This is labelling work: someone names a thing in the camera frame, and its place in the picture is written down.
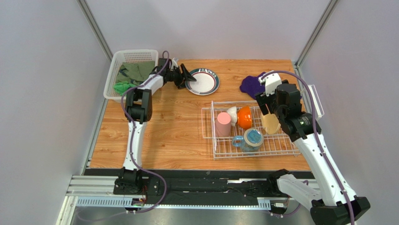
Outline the yellow bear plate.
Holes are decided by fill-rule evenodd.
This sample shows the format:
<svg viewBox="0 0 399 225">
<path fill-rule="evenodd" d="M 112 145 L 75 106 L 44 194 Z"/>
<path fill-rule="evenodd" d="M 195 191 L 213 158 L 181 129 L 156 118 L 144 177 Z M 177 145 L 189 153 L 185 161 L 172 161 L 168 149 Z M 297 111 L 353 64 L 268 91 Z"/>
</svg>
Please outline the yellow bear plate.
<svg viewBox="0 0 399 225">
<path fill-rule="evenodd" d="M 281 125 L 275 114 L 266 114 L 261 116 L 262 127 L 268 135 L 276 134 Z"/>
</svg>

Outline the white plate green red rim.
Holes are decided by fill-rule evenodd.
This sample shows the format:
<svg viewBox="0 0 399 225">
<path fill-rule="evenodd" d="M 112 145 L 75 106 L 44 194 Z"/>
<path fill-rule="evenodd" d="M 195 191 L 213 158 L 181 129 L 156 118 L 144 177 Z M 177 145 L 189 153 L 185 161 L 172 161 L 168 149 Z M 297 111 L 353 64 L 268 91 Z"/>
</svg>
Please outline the white plate green red rim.
<svg viewBox="0 0 399 225">
<path fill-rule="evenodd" d="M 218 90 L 220 78 L 212 70 L 197 68 L 190 72 L 196 81 L 185 81 L 186 88 L 195 95 L 206 96 Z"/>
</svg>

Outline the orange bowl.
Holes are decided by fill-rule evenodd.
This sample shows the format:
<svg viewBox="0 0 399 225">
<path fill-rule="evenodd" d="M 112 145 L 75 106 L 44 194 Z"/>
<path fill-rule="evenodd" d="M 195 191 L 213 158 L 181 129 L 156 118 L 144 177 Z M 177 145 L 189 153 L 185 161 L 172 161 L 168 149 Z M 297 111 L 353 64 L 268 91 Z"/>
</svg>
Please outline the orange bowl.
<svg viewBox="0 0 399 225">
<path fill-rule="evenodd" d="M 242 107 L 237 112 L 237 124 L 244 130 L 252 126 L 252 114 L 249 106 Z"/>
</svg>

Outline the white patterned small bowl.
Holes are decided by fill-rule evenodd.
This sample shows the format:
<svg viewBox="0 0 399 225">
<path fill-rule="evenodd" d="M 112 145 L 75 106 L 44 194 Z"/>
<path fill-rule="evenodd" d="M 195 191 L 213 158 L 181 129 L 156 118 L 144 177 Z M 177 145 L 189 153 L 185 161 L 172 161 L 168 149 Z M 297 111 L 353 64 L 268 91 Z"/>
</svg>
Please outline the white patterned small bowl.
<svg viewBox="0 0 399 225">
<path fill-rule="evenodd" d="M 231 122 L 230 122 L 231 126 L 234 127 L 236 125 L 236 123 L 238 122 L 237 107 L 233 106 L 233 107 L 229 108 L 227 110 L 227 114 L 231 118 Z"/>
</svg>

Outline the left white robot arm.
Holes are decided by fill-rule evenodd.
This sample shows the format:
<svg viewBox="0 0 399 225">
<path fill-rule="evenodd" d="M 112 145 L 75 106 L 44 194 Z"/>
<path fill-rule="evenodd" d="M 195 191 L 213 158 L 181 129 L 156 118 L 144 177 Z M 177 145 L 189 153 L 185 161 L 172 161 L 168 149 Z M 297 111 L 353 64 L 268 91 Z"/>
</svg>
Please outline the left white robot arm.
<svg viewBox="0 0 399 225">
<path fill-rule="evenodd" d="M 121 104 L 128 120 L 129 136 L 125 161 L 114 183 L 116 195 L 139 195 L 144 190 L 142 146 L 153 113 L 152 95 L 168 82 L 180 89 L 185 87 L 186 81 L 196 81 L 184 64 L 178 64 L 177 58 L 160 58 L 159 62 L 147 80 L 123 94 Z"/>
</svg>

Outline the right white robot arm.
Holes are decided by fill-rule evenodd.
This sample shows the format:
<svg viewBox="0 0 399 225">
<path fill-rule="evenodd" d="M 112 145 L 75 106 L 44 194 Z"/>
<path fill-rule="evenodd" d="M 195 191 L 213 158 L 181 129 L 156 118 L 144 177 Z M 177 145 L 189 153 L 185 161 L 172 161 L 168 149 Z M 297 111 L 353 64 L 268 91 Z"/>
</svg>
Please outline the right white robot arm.
<svg viewBox="0 0 399 225">
<path fill-rule="evenodd" d="M 315 190 L 282 169 L 271 177 L 276 193 L 296 199 L 317 225 L 351 224 L 370 209 L 368 199 L 356 194 L 329 158 L 321 128 L 310 113 L 302 111 L 296 85 L 266 85 L 265 92 L 256 95 L 256 101 L 264 115 L 277 117 L 282 131 L 305 157 L 319 187 Z"/>
</svg>

